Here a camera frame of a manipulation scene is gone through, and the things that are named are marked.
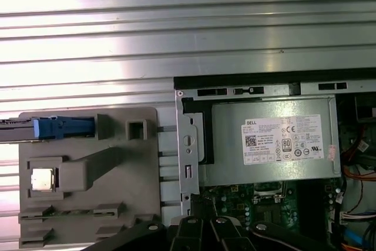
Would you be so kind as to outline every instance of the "aluminum surface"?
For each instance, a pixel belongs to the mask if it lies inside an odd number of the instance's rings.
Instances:
[[[158,109],[159,126],[168,128],[176,126],[173,76],[375,66],[374,0],[0,4],[1,118],[41,109],[149,105]],[[207,42],[200,38],[195,46],[195,35],[207,36]],[[222,42],[218,36],[226,38]],[[177,168],[176,136],[159,135],[160,165]],[[16,146],[0,148],[0,166],[6,168],[0,172],[0,200],[6,199],[0,201],[0,215],[13,215],[0,217],[0,226],[7,227],[0,232],[5,242],[19,233],[18,177],[9,175],[18,154]],[[166,195],[174,200],[162,208],[166,222],[180,213],[180,195],[174,191]],[[1,243],[0,250],[17,246]]]

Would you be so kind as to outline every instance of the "slot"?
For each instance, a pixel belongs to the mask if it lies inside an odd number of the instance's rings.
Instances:
[[[227,88],[198,89],[197,95],[198,96],[227,95]]]

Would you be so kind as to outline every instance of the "blue latch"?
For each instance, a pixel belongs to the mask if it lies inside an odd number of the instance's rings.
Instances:
[[[39,140],[95,135],[94,118],[51,116],[32,120],[34,137]]]

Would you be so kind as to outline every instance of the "barcode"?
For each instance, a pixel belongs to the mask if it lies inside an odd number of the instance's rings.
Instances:
[[[246,136],[246,146],[247,147],[257,146],[256,135]]]

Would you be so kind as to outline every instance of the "power supply label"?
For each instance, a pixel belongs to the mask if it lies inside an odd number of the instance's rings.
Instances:
[[[248,119],[241,137],[245,165],[324,159],[320,115]]]

